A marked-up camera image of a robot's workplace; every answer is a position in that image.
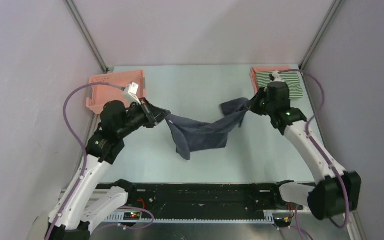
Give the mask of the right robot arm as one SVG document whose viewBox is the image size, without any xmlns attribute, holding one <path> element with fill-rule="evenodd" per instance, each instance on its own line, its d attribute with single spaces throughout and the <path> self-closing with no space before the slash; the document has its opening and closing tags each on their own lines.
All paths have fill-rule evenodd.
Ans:
<svg viewBox="0 0 384 240">
<path fill-rule="evenodd" d="M 268 116 L 277 129 L 300 154 L 313 178 L 314 186 L 292 180 L 275 184 L 271 204 L 284 209 L 290 203 L 308 207 L 318 220 L 344 214 L 358 208 L 362 179 L 347 171 L 326 150 L 313 134 L 304 113 L 291 106 L 289 88 L 285 82 L 273 81 L 261 87 L 247 104 L 248 110 Z"/>
</svg>

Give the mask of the salmon pink t-shirt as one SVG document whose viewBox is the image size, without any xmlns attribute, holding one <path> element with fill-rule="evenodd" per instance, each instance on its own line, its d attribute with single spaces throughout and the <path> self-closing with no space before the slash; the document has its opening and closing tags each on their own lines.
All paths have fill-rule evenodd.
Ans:
<svg viewBox="0 0 384 240">
<path fill-rule="evenodd" d="M 257 73 L 258 72 L 273 72 L 273 71 L 281 71 L 284 68 L 281 66 L 253 66 L 250 68 L 250 79 L 253 86 L 254 93 L 256 94 L 259 90 L 258 82 L 257 82 Z"/>
</svg>

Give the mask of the dark navy garment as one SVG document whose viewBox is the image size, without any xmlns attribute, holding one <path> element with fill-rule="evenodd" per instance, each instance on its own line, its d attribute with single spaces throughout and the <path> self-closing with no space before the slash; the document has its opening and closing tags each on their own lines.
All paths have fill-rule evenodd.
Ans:
<svg viewBox="0 0 384 240">
<path fill-rule="evenodd" d="M 247 98 L 241 97 L 220 104 L 223 118 L 213 123 L 169 115 L 165 120 L 176 146 L 176 153 L 188 161 L 192 152 L 225 148 L 229 133 L 235 127 L 242 126 L 248 112 L 248 102 Z"/>
</svg>

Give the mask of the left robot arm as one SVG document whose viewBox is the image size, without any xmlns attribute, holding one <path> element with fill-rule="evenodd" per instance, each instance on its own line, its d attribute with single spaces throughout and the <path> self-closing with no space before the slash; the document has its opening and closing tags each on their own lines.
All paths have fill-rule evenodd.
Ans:
<svg viewBox="0 0 384 240">
<path fill-rule="evenodd" d="M 126 108 L 118 100 L 106 103 L 101 122 L 85 148 L 85 160 L 77 170 L 56 208 L 49 214 L 47 240 L 88 240 L 112 212 L 124 206 L 133 208 L 138 194 L 131 183 L 114 185 L 98 201 L 88 206 L 102 177 L 125 147 L 124 138 L 141 127 L 154 128 L 170 115 L 140 98 Z"/>
</svg>

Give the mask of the green white striped garment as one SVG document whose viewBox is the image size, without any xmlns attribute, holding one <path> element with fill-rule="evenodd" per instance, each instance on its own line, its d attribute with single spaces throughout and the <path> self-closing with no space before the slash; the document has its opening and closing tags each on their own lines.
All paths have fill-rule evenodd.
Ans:
<svg viewBox="0 0 384 240">
<path fill-rule="evenodd" d="M 272 82 L 270 75 L 273 71 L 256 72 L 256 82 L 259 88 L 267 87 Z M 289 98 L 291 100 L 301 99 L 304 96 L 304 90 L 301 87 L 301 77 L 297 72 L 285 72 L 280 74 L 280 78 L 287 84 L 289 88 Z"/>
</svg>

